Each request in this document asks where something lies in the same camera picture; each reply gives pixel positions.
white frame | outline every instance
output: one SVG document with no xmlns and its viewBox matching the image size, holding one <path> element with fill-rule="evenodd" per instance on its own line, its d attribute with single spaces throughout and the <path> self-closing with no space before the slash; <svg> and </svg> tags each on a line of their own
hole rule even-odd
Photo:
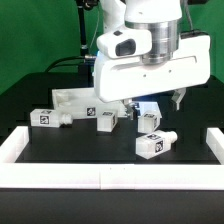
<svg viewBox="0 0 224 224">
<path fill-rule="evenodd" d="M 28 142 L 17 127 L 0 147 L 0 188 L 224 190 L 222 165 L 14 163 Z"/>
</svg>

green screen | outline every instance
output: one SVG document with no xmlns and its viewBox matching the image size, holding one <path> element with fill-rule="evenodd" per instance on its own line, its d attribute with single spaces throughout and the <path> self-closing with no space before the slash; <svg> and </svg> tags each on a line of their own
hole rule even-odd
<svg viewBox="0 0 224 224">
<path fill-rule="evenodd" d="M 212 37 L 211 74 L 222 81 L 223 8 L 223 0 L 190 6 L 195 28 L 207 31 Z M 85 12 L 88 43 L 94 35 L 97 16 L 97 8 Z M 188 28 L 185 19 L 182 25 L 183 30 Z M 80 55 L 78 13 L 74 0 L 1 0 L 0 27 L 0 94 L 28 73 L 43 72 L 57 59 Z M 97 36 L 100 34 L 101 11 Z M 90 53 L 96 52 L 94 43 Z"/>
</svg>

black table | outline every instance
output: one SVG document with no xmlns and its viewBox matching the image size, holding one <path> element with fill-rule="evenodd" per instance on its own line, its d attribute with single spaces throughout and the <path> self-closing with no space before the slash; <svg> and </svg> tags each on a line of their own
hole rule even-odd
<svg viewBox="0 0 224 224">
<path fill-rule="evenodd" d="M 33 109 L 52 108 L 52 89 L 86 86 L 87 77 L 70 73 L 36 73 L 25 76 L 0 96 L 1 143 L 16 126 L 29 125 L 29 113 Z M 207 127 L 224 126 L 223 87 L 224 84 L 211 77 L 206 85 L 188 88 L 178 112 L 173 112 L 169 105 L 171 92 L 136 99 L 157 101 L 163 115 L 159 129 L 175 130 L 179 137 L 171 151 L 151 160 L 134 154 L 134 141 L 129 137 L 133 139 L 139 136 L 135 129 L 136 121 L 121 120 L 120 127 L 111 136 L 99 136 L 95 132 L 94 120 L 81 120 L 77 121 L 79 127 L 84 125 L 88 130 L 89 127 L 94 127 L 91 129 L 93 141 L 97 138 L 106 143 L 120 139 L 128 142 L 129 139 L 129 143 L 124 151 L 111 151 L 111 148 L 103 154 L 98 151 L 97 156 L 89 156 L 87 146 L 83 146 L 86 154 L 81 156 L 79 151 L 71 154 L 69 148 L 65 149 L 64 155 L 54 148 L 52 154 L 50 145 L 44 147 L 38 143 L 38 133 L 42 133 L 42 138 L 46 139 L 49 139 L 48 135 L 67 136 L 73 131 L 77 132 L 77 123 L 74 122 L 72 127 L 54 129 L 49 133 L 46 133 L 46 129 L 37 128 L 32 129 L 32 144 L 27 146 L 17 162 L 219 164 L 205 144 L 205 137 Z M 129 137 L 120 135 L 119 128 L 128 128 L 130 131 L 125 134 Z M 38 153 L 37 148 L 34 150 L 35 144 L 40 146 Z M 222 191 L 1 189 L 0 220 L 1 223 L 27 223 L 31 219 L 34 223 L 223 223 L 223 199 Z"/>
</svg>

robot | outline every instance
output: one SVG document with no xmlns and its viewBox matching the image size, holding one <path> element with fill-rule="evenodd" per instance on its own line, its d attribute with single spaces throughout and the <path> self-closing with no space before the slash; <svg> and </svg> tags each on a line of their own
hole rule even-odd
<svg viewBox="0 0 224 224">
<path fill-rule="evenodd" d="M 101 0 L 105 33 L 97 39 L 95 93 L 103 102 L 174 90 L 210 76 L 210 37 L 182 35 L 180 0 Z"/>
</svg>

